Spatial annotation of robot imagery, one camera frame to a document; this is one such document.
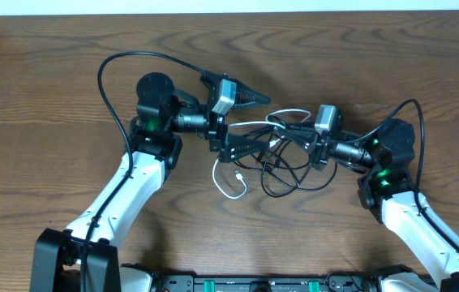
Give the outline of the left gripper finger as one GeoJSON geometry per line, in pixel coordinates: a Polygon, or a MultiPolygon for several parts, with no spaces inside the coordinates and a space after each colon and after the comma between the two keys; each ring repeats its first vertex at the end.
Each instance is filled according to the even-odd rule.
{"type": "Polygon", "coordinates": [[[219,162],[231,163],[256,152],[265,152],[270,147],[268,141],[227,134],[218,154],[219,162]]]}
{"type": "Polygon", "coordinates": [[[235,102],[232,106],[233,110],[246,110],[256,106],[270,104],[270,97],[255,91],[237,79],[233,79],[233,82],[236,84],[235,102]]]}

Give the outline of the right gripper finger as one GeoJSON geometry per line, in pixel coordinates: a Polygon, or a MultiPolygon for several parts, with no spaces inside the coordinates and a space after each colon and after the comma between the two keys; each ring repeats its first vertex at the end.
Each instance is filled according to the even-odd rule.
{"type": "Polygon", "coordinates": [[[292,133],[315,133],[315,125],[313,122],[284,123],[280,130],[292,133]]]}
{"type": "Polygon", "coordinates": [[[304,152],[311,155],[320,150],[318,144],[319,135],[316,132],[309,132],[308,134],[296,134],[294,132],[284,132],[281,136],[285,139],[291,140],[297,144],[304,152]]]}

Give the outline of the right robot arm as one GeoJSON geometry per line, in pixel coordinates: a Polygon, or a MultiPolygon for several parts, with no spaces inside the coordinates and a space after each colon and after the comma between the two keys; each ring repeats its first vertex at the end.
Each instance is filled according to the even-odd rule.
{"type": "Polygon", "coordinates": [[[335,106],[322,105],[314,122],[284,123],[277,134],[303,148],[313,166],[333,159],[361,172],[362,206],[404,242],[432,279],[393,266],[367,277],[362,291],[459,291],[459,235],[431,208],[419,178],[411,177],[410,162],[424,154],[414,142],[425,141],[411,124],[390,114],[375,130],[357,135],[343,130],[335,106]]]}

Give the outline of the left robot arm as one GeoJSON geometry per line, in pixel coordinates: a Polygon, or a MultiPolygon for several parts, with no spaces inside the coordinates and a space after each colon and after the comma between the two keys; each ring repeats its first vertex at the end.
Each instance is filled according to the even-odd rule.
{"type": "Polygon", "coordinates": [[[125,152],[114,176],[93,203],[65,230],[46,229],[36,241],[32,291],[150,291],[152,275],[121,265],[118,250],[143,206],[176,167],[182,133],[208,140],[219,160],[232,162],[267,144],[231,135],[225,116],[231,110],[267,105],[269,97],[237,79],[202,72],[208,102],[176,88],[159,72],[136,85],[136,117],[122,135],[125,152]]]}

